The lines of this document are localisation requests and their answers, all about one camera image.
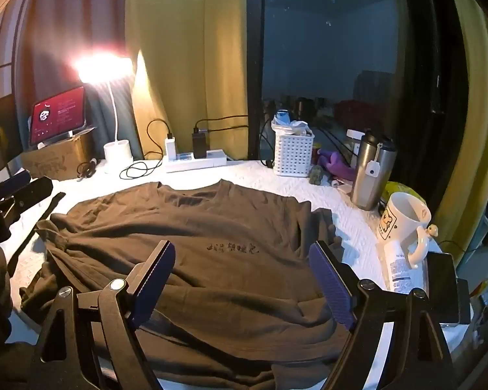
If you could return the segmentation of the tablet with red screen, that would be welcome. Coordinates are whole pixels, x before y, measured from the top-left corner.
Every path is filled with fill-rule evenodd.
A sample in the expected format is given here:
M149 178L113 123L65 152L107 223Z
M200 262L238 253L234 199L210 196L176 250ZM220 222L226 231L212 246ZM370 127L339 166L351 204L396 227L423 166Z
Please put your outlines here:
M78 86L34 104L30 145L74 132L85 124L85 88Z

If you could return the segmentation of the clear jar white lid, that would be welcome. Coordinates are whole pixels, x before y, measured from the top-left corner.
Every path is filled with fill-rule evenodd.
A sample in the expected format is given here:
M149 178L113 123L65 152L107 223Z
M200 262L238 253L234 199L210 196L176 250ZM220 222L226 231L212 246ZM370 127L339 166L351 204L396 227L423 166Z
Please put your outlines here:
M346 131L346 156L352 168L357 166L361 139L364 135L364 132L355 129L347 129Z

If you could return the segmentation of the white desk lamp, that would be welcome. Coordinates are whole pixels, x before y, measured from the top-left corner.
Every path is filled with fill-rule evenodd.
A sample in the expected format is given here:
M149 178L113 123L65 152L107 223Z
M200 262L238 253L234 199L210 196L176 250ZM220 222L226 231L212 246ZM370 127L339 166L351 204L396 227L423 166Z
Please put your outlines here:
M95 119L101 123L105 166L120 171L139 150L130 97L132 61L112 51L89 51L75 58L72 67L80 81L99 94L104 108Z

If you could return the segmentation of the cardboard box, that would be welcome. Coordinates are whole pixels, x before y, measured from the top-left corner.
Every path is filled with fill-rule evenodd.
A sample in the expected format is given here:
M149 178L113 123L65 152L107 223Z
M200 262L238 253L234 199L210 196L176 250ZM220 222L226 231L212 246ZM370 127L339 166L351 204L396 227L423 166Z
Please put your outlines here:
M85 129L41 149L25 151L20 155L22 167L32 178L75 179L78 167L95 157L94 131L94 128Z

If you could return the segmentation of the white charger plug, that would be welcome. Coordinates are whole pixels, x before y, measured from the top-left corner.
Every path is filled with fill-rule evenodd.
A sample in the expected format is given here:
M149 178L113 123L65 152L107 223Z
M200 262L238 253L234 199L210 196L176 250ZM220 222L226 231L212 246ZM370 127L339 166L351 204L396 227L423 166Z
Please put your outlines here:
M165 139L165 150L169 161L175 161L177 159L177 147L174 136Z

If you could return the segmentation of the black smartphone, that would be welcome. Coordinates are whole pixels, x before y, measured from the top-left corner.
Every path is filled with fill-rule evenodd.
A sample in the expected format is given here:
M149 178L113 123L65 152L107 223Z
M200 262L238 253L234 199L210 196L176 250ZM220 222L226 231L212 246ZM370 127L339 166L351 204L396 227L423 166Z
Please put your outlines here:
M457 276L448 253L429 252L426 257L427 294L442 324L459 323Z

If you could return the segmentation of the purple cloth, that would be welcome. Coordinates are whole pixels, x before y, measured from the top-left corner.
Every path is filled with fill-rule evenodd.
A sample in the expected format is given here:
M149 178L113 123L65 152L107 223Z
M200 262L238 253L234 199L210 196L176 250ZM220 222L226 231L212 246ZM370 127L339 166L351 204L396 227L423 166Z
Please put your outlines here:
M356 179L357 170L348 166L338 151L320 149L318 151L318 165L340 180L354 182Z

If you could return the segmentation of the white bear mug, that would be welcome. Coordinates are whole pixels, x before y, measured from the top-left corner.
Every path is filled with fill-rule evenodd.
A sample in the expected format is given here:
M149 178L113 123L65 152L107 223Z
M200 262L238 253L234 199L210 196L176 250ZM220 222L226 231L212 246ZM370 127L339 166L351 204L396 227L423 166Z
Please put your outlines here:
M418 197L395 192L383 211L376 236L384 252L406 255L411 268L418 268L427 256L438 227L431 223L431 212Z

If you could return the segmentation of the white plastic basket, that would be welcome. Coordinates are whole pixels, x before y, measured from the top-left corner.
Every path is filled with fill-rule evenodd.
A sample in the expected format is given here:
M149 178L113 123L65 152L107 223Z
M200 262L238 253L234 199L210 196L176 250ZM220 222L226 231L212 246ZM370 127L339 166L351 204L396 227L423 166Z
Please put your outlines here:
M271 128L275 132L274 173L285 177L308 177L315 136L307 123L280 124L273 119Z

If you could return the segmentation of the steel thermos bottle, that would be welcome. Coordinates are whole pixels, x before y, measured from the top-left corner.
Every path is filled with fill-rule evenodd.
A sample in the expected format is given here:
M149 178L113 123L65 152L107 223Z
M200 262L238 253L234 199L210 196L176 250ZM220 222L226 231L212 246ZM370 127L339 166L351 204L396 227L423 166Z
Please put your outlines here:
M362 210L373 210L395 164L397 149L385 135L367 130L361 138L351 202Z

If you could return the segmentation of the brown t-shirt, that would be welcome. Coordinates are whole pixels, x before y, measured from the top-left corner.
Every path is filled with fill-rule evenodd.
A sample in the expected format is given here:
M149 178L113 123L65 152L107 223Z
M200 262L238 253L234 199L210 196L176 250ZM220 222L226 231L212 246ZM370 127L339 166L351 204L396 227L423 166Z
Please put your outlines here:
M331 212L307 201L225 180L193 190L145 183L82 201L36 230L47 259L20 291L35 322L59 288L101 290L172 242L172 273L136 333L161 379L308 388L330 374L345 344L308 265L316 241L337 257L344 250Z

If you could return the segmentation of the white power strip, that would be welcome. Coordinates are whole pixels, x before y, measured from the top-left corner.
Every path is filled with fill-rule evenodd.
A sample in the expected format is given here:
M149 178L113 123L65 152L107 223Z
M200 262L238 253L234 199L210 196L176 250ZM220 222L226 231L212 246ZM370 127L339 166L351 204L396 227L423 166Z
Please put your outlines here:
M205 158L196 159L193 152L178 153L175 159L163 158L163 168L168 173L225 166L227 156L223 150L208 150Z

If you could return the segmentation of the yellow curtain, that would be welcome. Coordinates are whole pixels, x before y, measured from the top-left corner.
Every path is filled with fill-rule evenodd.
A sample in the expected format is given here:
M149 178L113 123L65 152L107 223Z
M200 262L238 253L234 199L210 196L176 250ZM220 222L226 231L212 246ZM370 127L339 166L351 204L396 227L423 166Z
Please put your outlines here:
M212 149L245 159L249 149L246 0L126 0L125 36L135 64L131 90L142 155L168 132L193 149L201 119L226 117Z

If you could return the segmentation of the black charger plug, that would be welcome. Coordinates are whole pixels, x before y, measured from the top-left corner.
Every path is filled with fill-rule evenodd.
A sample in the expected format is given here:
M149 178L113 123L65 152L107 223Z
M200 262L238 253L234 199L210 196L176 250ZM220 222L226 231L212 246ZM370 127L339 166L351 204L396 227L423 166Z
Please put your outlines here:
M198 127L193 129L192 146L195 159L205 159L207 157L206 133Z

